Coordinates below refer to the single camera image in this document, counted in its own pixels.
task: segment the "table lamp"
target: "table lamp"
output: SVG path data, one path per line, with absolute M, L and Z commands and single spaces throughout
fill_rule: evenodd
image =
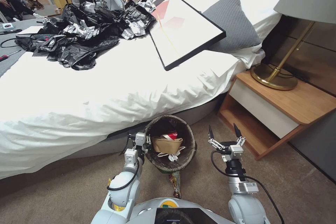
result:
M 298 81 L 290 72 L 282 69 L 282 66 L 305 36 L 309 35 L 315 21 L 336 23 L 336 0 L 279 0 L 274 10 L 286 16 L 307 19 L 311 22 L 276 68 L 260 64 L 251 69 L 251 75 L 270 88 L 291 90 L 295 88 Z

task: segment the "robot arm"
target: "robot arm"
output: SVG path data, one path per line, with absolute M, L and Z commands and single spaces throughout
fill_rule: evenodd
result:
M 101 209 L 91 224 L 124 224 L 129 221 L 139 194 L 140 176 L 146 150 L 144 133 L 129 135 L 133 149 L 127 149 L 123 171 L 115 176 L 107 187 L 108 193 Z
M 262 204 L 253 196 L 254 193 L 259 191 L 258 184 L 256 183 L 258 182 L 272 201 L 281 222 L 284 223 L 279 210 L 265 187 L 258 180 L 246 176 L 246 171 L 240 162 L 240 158 L 244 152 L 242 146 L 246 138 L 242 137 L 240 130 L 235 124 L 233 125 L 237 136 L 236 141 L 217 142 L 214 139 L 209 125 L 208 142 L 216 148 L 216 150 L 211 153 L 211 161 L 214 167 L 220 173 L 229 177 L 228 184 L 232 193 L 229 201 L 229 210 L 234 222 L 237 224 L 270 224 Z M 222 172 L 214 163 L 213 154 L 216 152 L 222 155 L 222 159 L 226 163 L 225 172 Z M 252 179 L 256 182 L 249 182 L 247 179 Z

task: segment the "poster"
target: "poster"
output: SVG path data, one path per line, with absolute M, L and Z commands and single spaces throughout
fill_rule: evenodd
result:
M 223 29 L 183 0 L 153 0 L 149 32 L 166 71 L 225 38 Z

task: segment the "brass lamp base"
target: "brass lamp base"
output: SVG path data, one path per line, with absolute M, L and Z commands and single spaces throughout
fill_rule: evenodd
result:
M 281 69 L 278 75 L 272 80 L 268 80 L 273 70 L 266 64 L 260 64 L 251 69 L 252 77 L 261 84 L 278 89 L 278 90 L 291 90 L 298 84 L 298 80 L 295 77 L 289 77 L 291 73 L 285 69 Z

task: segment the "white duvet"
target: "white duvet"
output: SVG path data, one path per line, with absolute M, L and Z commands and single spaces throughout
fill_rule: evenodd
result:
M 203 51 L 167 72 L 149 36 L 120 40 L 87 71 L 31 55 L 0 78 L 0 179 L 204 104 L 225 90 L 238 63 L 230 54 Z

